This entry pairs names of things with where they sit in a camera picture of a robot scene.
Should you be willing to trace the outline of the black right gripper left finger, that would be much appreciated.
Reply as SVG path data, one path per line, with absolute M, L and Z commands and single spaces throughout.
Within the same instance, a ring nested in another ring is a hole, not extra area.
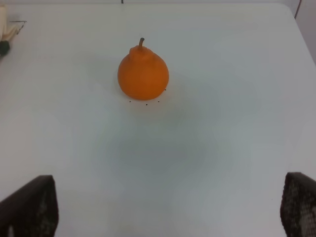
M 59 223 L 55 181 L 40 175 L 0 202 L 2 237 L 53 237 Z

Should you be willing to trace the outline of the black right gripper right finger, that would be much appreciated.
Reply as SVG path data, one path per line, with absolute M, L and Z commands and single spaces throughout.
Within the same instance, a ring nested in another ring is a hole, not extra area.
M 282 226 L 288 237 L 316 235 L 316 181 L 301 172 L 288 172 L 280 205 Z

